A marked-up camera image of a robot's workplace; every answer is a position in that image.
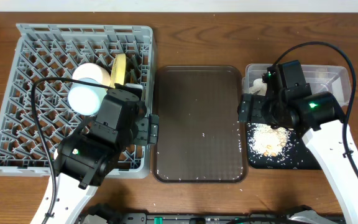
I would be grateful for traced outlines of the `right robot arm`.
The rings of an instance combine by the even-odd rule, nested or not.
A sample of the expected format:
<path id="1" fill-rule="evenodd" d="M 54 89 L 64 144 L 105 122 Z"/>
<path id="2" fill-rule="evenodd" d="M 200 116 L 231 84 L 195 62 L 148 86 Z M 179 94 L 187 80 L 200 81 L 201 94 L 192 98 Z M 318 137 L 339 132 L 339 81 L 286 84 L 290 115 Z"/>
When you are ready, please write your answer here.
<path id="1" fill-rule="evenodd" d="M 268 67 L 262 81 L 264 96 L 241 96 L 239 121 L 294 130 L 323 170 L 345 221 L 358 223 L 358 150 L 334 95 L 314 94 L 297 60 Z"/>

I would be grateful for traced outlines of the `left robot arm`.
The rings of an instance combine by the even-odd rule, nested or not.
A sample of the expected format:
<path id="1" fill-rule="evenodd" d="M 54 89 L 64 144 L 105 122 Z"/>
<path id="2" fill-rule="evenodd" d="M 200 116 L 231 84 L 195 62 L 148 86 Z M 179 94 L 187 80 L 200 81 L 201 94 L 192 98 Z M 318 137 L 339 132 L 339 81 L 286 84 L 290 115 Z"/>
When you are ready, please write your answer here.
<path id="1" fill-rule="evenodd" d="M 131 145 L 158 141 L 159 117 L 139 97 L 112 88 L 98 114 L 85 118 L 58 145 L 44 198 L 32 223 L 74 223 Z"/>

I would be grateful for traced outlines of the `blue bowl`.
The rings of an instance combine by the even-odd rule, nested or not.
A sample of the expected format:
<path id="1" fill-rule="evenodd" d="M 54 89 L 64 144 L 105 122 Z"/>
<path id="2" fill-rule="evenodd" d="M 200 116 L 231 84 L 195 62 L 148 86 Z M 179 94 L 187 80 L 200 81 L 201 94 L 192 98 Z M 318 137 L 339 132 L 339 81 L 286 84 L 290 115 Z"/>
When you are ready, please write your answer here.
<path id="1" fill-rule="evenodd" d="M 68 103 L 75 112 L 92 116 L 98 113 L 106 94 L 105 88 L 73 83 L 68 93 Z"/>

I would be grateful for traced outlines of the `white tissue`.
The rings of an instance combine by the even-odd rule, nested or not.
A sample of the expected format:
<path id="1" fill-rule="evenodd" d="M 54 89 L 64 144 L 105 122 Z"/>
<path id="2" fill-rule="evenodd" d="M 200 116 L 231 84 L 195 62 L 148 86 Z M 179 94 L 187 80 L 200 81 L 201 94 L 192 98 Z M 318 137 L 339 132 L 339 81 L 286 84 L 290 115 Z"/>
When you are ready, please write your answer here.
<path id="1" fill-rule="evenodd" d="M 254 95 L 265 96 L 267 84 L 261 78 L 254 80 L 253 85 L 249 88 L 249 93 Z"/>

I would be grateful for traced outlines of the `white bowl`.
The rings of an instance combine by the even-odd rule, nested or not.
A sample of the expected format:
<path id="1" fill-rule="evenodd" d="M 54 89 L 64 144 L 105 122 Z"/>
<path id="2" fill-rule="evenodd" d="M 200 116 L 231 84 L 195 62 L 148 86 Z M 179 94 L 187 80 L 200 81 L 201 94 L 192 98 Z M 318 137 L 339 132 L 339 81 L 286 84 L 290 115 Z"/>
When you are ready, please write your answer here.
<path id="1" fill-rule="evenodd" d="M 110 86 L 110 74 L 106 69 L 95 63 L 84 63 L 75 69 L 72 79 L 80 80 L 82 78 L 90 78 L 99 84 Z"/>

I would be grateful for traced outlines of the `yellow plate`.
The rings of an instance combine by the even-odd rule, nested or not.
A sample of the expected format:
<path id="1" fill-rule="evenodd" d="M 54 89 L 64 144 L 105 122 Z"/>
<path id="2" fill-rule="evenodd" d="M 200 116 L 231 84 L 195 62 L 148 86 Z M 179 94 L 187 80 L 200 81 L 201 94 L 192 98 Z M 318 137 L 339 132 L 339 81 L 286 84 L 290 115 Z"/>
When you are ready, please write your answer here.
<path id="1" fill-rule="evenodd" d="M 125 84 L 126 65 L 126 55 L 117 54 L 111 69 L 110 87 L 115 87 L 115 84 Z"/>

